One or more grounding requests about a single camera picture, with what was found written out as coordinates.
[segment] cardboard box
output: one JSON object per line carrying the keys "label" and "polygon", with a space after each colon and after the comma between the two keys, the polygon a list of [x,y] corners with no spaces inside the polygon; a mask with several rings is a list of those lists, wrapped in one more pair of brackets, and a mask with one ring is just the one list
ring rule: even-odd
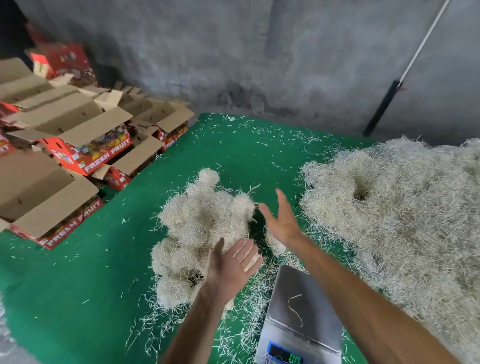
{"label": "cardboard box", "polygon": [[43,43],[31,49],[34,73],[48,80],[72,73],[72,85],[77,87],[99,86],[81,45],[70,43]]}
{"label": "cardboard box", "polygon": [[15,147],[10,141],[3,135],[3,131],[0,129],[0,157],[6,155],[15,150]]}
{"label": "cardboard box", "polygon": [[52,249],[101,206],[97,192],[43,153],[9,153],[0,158],[0,231]]}
{"label": "cardboard box", "polygon": [[165,143],[161,152],[169,148],[188,130],[188,120],[195,114],[186,106],[151,98],[139,97],[119,106],[133,115],[130,126],[138,134],[153,135]]}
{"label": "cardboard box", "polygon": [[124,124],[132,115],[116,106],[121,92],[80,91],[12,115],[23,130],[8,134],[41,141],[64,168],[87,176],[132,144]]}
{"label": "cardboard box", "polygon": [[8,117],[58,100],[78,89],[68,83],[72,75],[47,81],[35,76],[19,58],[0,61],[0,119],[10,125]]}
{"label": "cardboard box", "polygon": [[128,151],[114,163],[101,166],[92,177],[104,180],[105,183],[116,191],[123,190],[138,172],[155,160],[157,151],[164,146],[158,139],[147,136],[143,141]]}

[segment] digital display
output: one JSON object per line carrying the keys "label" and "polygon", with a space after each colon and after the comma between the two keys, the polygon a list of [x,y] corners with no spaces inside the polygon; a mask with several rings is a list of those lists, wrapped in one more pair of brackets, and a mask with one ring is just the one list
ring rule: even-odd
{"label": "digital display", "polygon": [[302,364],[303,359],[295,354],[285,350],[284,348],[279,347],[272,342],[268,345],[268,355],[272,357],[272,359],[277,359],[280,363],[288,363],[288,364]]}

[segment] left hand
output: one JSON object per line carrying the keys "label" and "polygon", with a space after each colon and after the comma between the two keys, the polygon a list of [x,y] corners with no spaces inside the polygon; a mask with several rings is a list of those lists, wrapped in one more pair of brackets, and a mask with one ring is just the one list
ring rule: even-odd
{"label": "left hand", "polygon": [[204,286],[211,290],[220,303],[226,305],[258,271],[262,265],[262,257],[259,257],[253,266],[244,272],[252,258],[258,253],[258,247],[253,245],[253,240],[238,239],[235,244],[222,253],[224,244],[225,241],[221,238],[211,252]]}

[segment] forearm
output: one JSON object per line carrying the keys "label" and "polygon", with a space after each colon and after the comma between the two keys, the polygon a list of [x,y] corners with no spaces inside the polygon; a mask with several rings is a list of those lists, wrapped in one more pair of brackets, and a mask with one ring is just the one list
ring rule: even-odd
{"label": "forearm", "polygon": [[175,339],[158,363],[202,364],[208,361],[224,306],[205,284],[199,291]]}
{"label": "forearm", "polygon": [[369,363],[457,364],[418,322],[322,252],[307,237],[289,244],[316,278]]}

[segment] hand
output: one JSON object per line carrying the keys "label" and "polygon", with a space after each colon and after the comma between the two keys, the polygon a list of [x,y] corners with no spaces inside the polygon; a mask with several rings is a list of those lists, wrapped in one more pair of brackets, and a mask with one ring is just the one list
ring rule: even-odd
{"label": "hand", "polygon": [[278,188],[276,194],[278,196],[278,218],[272,215],[267,205],[259,204],[258,208],[265,217],[265,222],[273,236],[287,248],[290,248],[294,241],[303,236],[303,232],[285,194]]}
{"label": "hand", "polygon": [[244,269],[258,253],[258,247],[253,245],[253,240],[238,239],[235,244],[222,253],[224,244],[225,240],[221,238],[210,254],[210,264],[204,286],[211,290],[215,299],[226,305],[258,271],[262,265],[262,257],[259,257],[245,272]]}

